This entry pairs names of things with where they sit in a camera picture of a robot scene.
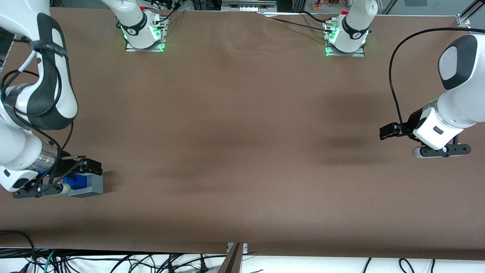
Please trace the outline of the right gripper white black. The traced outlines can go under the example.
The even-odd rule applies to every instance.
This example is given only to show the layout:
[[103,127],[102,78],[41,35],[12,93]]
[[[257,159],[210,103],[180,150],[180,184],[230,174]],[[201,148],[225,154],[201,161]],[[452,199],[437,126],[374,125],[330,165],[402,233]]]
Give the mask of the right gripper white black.
[[81,173],[90,173],[94,175],[102,175],[102,163],[92,159],[78,160],[61,160],[56,167],[47,170],[36,169],[28,166],[26,169],[15,171],[12,168],[1,166],[1,185],[9,192],[15,192],[19,188],[24,187],[28,182],[37,182],[38,178],[42,177],[61,177],[66,175],[68,171],[74,171],[81,165]]

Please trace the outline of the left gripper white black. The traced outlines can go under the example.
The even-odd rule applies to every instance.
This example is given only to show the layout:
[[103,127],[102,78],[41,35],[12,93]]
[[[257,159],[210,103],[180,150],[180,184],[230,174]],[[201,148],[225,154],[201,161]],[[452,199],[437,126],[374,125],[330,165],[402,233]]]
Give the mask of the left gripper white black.
[[433,150],[440,150],[463,129],[445,122],[435,107],[421,108],[410,115],[407,122],[389,123],[380,128],[380,140],[413,135]]

